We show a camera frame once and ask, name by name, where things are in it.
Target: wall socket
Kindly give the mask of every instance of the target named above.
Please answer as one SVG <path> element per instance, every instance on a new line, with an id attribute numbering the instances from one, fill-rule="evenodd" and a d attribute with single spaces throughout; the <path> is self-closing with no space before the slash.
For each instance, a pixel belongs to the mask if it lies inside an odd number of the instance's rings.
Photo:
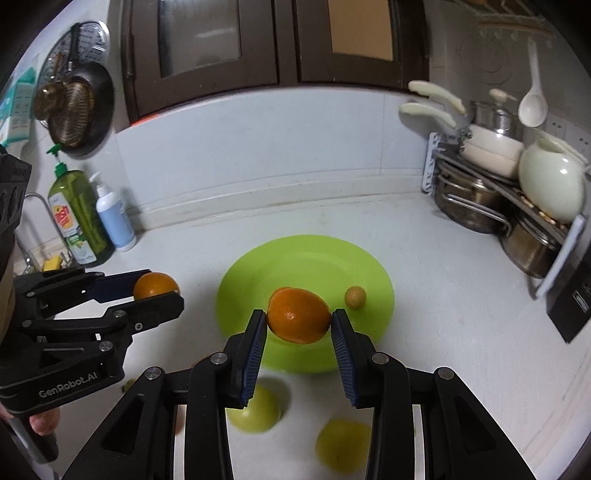
<path id="1" fill-rule="evenodd" d="M 591 135 L 585 130 L 568 122 L 564 140 L 585 158 L 591 158 Z"/>
<path id="2" fill-rule="evenodd" d="M 544 125 L 544 131 L 561 140 L 564 140 L 566 137 L 567 124 L 568 122 L 564 118 L 560 118 L 558 115 L 553 113 L 548 113 L 548 116 L 546 117 L 546 123 Z"/>

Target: cabinet door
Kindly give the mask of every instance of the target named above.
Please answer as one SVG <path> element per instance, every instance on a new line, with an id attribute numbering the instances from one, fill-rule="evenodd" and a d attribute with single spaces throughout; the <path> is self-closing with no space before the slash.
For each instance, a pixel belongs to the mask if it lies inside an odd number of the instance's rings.
<path id="1" fill-rule="evenodd" d="M 406 88 L 428 79 L 421 0 L 294 0 L 302 82 Z"/>
<path id="2" fill-rule="evenodd" d="M 271 0 L 129 1 L 122 52 L 137 116 L 277 82 Z"/>

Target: countertop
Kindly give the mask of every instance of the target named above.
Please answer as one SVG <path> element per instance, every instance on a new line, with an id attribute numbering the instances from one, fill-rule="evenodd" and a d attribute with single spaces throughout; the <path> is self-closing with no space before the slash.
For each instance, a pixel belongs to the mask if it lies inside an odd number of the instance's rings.
<path id="1" fill-rule="evenodd" d="M 179 223 L 142 234 L 129 252 L 98 270 L 149 268 L 172 275 L 186 309 L 134 336 L 126 378 L 158 365 L 185 369 L 225 344 L 215 317 L 217 287 L 241 255 L 269 240 L 329 235 L 372 254 L 394 286 L 394 317 L 377 348 L 415 369 L 451 367 L 513 441 L 538 480 L 554 480 L 591 430 L 591 327 L 565 344 L 528 293 L 528 278 L 492 235 L 450 221 L 423 194 L 393 194 L 277 206 Z M 67 316 L 100 316 L 90 302 Z M 337 479 L 314 454 L 316 436 L 335 416 L 371 424 L 370 411 L 345 399 L 337 372 L 291 375 L 262 370 L 286 392 L 281 421 L 257 436 L 229 426 L 236 480 Z M 121 397 L 120 385 L 68 404 L 57 431 L 63 472 Z M 182 436 L 176 442 L 182 478 Z M 417 478 L 424 474 L 420 462 Z M 365 477 L 363 470 L 348 478 Z"/>

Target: plate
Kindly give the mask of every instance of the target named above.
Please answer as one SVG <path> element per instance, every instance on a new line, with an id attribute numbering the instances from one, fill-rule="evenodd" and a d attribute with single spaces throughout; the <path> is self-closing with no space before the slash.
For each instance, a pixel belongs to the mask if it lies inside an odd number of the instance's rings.
<path id="1" fill-rule="evenodd" d="M 367 293 L 366 304 L 355 311 L 345 306 L 345 292 L 352 286 Z M 226 272 L 217 291 L 217 320 L 223 334 L 243 332 L 252 311 L 267 311 L 269 297 L 280 287 L 305 288 L 320 296 L 331 311 L 346 309 L 355 331 L 374 342 L 394 312 L 392 282 L 365 250 L 329 236 L 287 236 L 254 248 Z M 298 373 L 337 368 L 329 333 L 316 343 L 296 345 L 270 330 L 262 365 Z"/>

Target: wire strainer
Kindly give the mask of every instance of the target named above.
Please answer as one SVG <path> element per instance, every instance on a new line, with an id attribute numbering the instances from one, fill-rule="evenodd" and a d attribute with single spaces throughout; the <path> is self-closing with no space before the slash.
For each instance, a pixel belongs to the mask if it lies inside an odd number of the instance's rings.
<path id="1" fill-rule="evenodd" d="M 71 80 L 65 85 L 61 108 L 47 120 L 51 139 L 67 147 L 76 147 L 84 139 L 95 105 L 92 89 L 84 82 Z"/>

